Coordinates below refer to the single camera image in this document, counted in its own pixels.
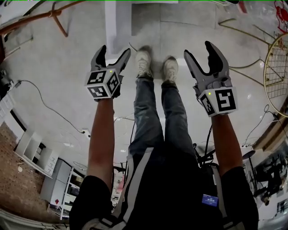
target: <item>sneaker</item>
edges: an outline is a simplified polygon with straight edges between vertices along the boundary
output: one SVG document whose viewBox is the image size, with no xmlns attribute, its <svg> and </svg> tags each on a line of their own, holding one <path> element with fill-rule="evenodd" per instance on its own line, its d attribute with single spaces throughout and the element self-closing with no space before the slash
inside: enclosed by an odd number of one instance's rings
<svg viewBox="0 0 288 230">
<path fill-rule="evenodd" d="M 163 81 L 176 81 L 178 72 L 178 63 L 174 57 L 169 57 L 163 65 L 164 79 Z"/>
<path fill-rule="evenodd" d="M 137 77 L 144 76 L 145 74 L 148 74 L 150 77 L 152 77 L 152 72 L 150 70 L 151 57 L 148 51 L 139 50 L 136 53 L 135 61 L 138 68 Z"/>
</svg>

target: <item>black sleeve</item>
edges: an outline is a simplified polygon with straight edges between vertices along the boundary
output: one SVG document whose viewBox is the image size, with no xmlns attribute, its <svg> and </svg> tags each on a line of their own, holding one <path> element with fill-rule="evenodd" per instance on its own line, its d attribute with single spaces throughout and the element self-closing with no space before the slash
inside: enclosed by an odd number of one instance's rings
<svg viewBox="0 0 288 230">
<path fill-rule="evenodd" d="M 111 194 L 101 179 L 87 176 L 69 213 L 71 230 L 81 230 L 94 218 L 102 218 L 111 214 Z"/>
<path fill-rule="evenodd" d="M 222 193 L 227 215 L 245 229 L 258 228 L 258 210 L 242 167 L 236 167 L 221 177 Z"/>
</svg>

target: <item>black t-shirt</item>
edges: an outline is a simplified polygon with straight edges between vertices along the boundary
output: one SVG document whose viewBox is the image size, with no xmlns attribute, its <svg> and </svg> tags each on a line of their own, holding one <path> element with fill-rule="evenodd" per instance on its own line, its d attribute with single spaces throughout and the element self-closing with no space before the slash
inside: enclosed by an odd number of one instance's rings
<svg viewBox="0 0 288 230">
<path fill-rule="evenodd" d="M 215 192 L 209 191 L 209 184 L 206 174 L 187 155 L 166 157 L 161 164 L 147 164 L 124 230 L 223 229 L 219 208 L 203 203 L 203 194 Z M 243 168 L 226 172 L 221 184 L 225 209 L 232 222 L 242 222 L 245 229 L 257 229 L 257 206 Z M 69 215 L 70 229 L 80 230 L 88 221 L 110 215 L 111 207 L 107 185 L 97 177 L 86 177 Z"/>
</svg>

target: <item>leg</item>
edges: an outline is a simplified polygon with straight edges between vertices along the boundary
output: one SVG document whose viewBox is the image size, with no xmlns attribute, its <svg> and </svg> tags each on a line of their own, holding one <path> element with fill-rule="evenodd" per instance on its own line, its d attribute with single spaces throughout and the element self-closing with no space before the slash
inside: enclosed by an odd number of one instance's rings
<svg viewBox="0 0 288 230">
<path fill-rule="evenodd" d="M 136 133 L 129 146 L 130 154 L 143 154 L 148 147 L 156 147 L 164 142 L 161 123 L 156 110 L 154 82 L 149 70 L 150 56 L 147 51 L 139 51 L 136 63 L 139 72 L 136 80 L 134 116 Z"/>
<path fill-rule="evenodd" d="M 169 58 L 164 64 L 165 79 L 162 84 L 162 106 L 166 118 L 165 143 L 196 158 L 188 134 L 186 110 L 175 84 L 177 71 L 177 61 L 173 57 Z"/>
</svg>

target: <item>person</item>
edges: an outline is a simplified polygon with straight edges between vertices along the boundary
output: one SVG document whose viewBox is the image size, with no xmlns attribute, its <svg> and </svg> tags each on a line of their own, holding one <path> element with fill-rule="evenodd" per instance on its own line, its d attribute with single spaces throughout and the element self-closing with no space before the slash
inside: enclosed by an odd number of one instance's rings
<svg viewBox="0 0 288 230">
<path fill-rule="evenodd" d="M 222 194 L 231 220 L 223 226 L 215 183 L 199 168 L 188 133 L 186 111 L 176 86 L 176 59 L 169 57 L 163 65 L 165 138 L 156 110 L 149 52 L 139 50 L 135 61 L 136 133 L 129 146 L 124 199 L 111 215 L 114 112 L 113 100 L 103 99 L 98 102 L 91 132 L 87 174 L 70 211 L 70 229 L 257 229 L 257 206 L 228 115 L 211 119 Z"/>
</svg>

